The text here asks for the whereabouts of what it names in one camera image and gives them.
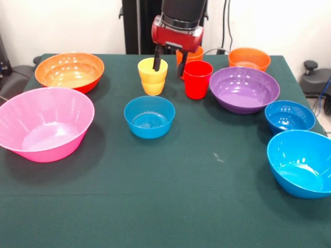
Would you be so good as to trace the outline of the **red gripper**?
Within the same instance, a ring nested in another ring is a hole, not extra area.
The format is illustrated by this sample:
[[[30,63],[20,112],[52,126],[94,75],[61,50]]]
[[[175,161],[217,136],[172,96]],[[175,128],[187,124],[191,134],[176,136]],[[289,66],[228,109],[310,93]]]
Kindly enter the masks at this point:
[[[153,69],[159,71],[163,46],[177,48],[177,76],[183,77],[188,52],[194,53],[201,44],[204,28],[197,26],[193,30],[173,29],[157,15],[152,24],[152,40],[156,44]]]

